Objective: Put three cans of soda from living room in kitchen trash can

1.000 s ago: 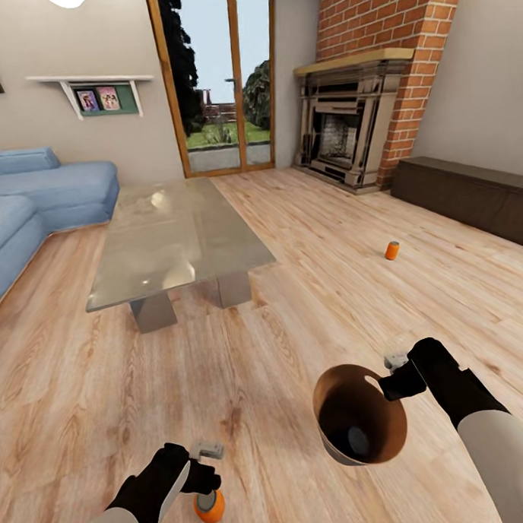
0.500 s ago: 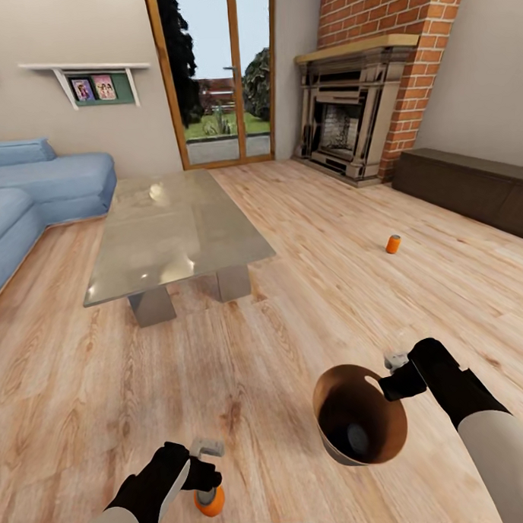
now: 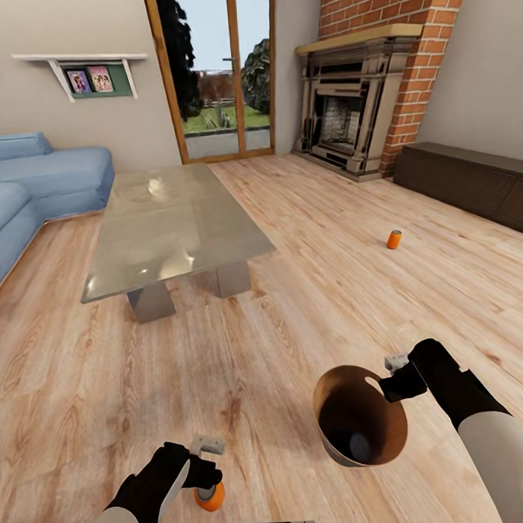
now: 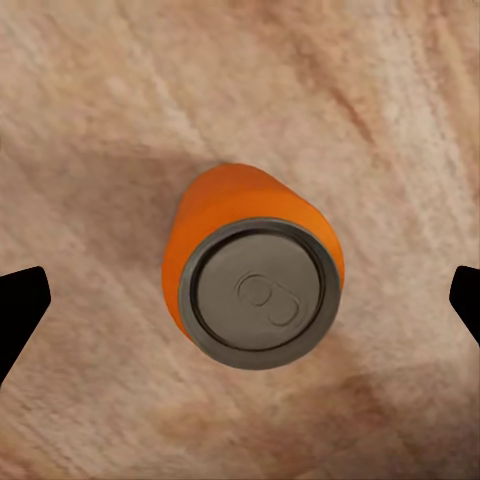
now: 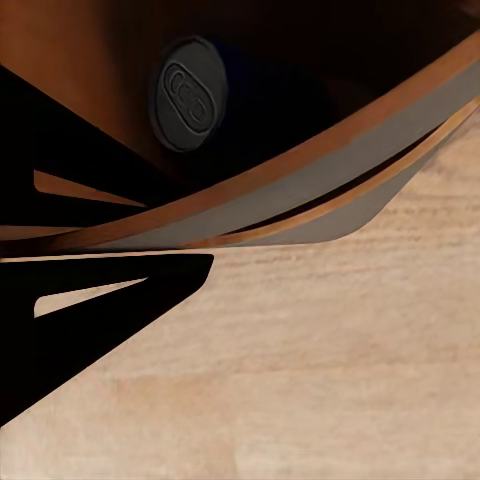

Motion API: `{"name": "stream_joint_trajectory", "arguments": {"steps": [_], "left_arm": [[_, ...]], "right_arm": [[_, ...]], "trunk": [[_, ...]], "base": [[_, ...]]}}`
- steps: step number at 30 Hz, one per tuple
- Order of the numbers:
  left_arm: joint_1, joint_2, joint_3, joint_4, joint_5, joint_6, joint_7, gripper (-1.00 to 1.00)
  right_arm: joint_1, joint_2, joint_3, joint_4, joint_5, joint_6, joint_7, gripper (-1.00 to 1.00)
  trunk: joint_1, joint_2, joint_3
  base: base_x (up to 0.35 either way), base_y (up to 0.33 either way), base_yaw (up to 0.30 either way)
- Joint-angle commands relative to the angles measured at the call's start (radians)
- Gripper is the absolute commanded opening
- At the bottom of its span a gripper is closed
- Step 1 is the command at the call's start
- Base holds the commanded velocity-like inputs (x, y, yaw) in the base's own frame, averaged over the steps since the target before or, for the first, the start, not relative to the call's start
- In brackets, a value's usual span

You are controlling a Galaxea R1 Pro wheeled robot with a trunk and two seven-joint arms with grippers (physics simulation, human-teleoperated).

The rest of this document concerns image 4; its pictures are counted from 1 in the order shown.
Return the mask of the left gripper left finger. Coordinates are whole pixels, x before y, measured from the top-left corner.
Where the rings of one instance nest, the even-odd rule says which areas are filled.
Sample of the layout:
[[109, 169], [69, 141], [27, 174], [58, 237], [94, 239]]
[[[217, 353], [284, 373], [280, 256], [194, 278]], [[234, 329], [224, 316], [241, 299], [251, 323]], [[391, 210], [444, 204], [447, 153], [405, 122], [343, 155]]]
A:
[[48, 279], [41, 266], [0, 277], [0, 384], [50, 304]]

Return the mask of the can of soda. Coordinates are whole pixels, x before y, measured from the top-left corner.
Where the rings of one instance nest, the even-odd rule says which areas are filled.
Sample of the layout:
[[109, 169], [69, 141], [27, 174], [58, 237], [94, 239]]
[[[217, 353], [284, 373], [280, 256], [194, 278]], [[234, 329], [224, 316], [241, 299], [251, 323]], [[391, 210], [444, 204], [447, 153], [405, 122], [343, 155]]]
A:
[[310, 354], [342, 302], [344, 254], [324, 214], [264, 170], [224, 164], [180, 202], [162, 294], [180, 332], [226, 366], [257, 372]]

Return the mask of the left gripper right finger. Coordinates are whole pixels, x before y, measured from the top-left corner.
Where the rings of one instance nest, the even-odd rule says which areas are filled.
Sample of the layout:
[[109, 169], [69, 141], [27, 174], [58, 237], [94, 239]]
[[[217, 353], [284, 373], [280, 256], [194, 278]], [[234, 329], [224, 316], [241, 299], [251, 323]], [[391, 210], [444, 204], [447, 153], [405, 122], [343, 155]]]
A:
[[480, 269], [457, 267], [449, 301], [480, 345]]

